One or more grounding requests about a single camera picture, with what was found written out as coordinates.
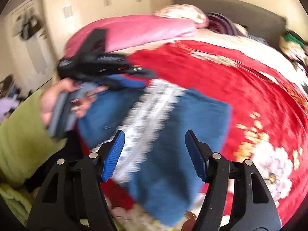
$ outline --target striped cloth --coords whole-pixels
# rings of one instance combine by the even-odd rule
[[[243,36],[234,23],[224,15],[219,13],[208,13],[207,17],[210,21],[208,29],[211,31],[232,36]]]

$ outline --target green sleeve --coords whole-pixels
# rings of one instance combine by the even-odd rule
[[[66,143],[47,135],[40,117],[42,92],[36,91],[0,125],[0,181],[14,188],[23,185]]]

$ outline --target white flower pattern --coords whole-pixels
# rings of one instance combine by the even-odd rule
[[[251,160],[259,170],[278,207],[279,200],[286,198],[292,187],[289,176],[293,171],[293,163],[289,160],[287,152],[283,147],[274,149],[269,142],[262,141],[256,145]],[[229,180],[228,190],[233,193],[234,180]]]

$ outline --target metal screw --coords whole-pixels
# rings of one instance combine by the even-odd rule
[[[60,158],[59,160],[57,160],[58,165],[62,165],[64,162],[65,160],[63,158]]]
[[[92,152],[91,154],[89,154],[89,157],[94,159],[94,158],[98,157],[98,153]]]
[[[213,153],[212,156],[214,159],[217,159],[217,160],[221,158],[221,155],[219,153]]]
[[[251,166],[253,163],[252,163],[252,161],[251,160],[245,160],[245,163],[246,163],[246,165],[248,165],[248,166]]]

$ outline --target gray headboard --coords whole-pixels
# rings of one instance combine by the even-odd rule
[[[279,36],[285,31],[286,19],[256,5],[238,0],[172,0],[173,4],[191,4],[205,14],[217,12],[232,22],[248,27],[250,35],[264,38],[279,49]]]

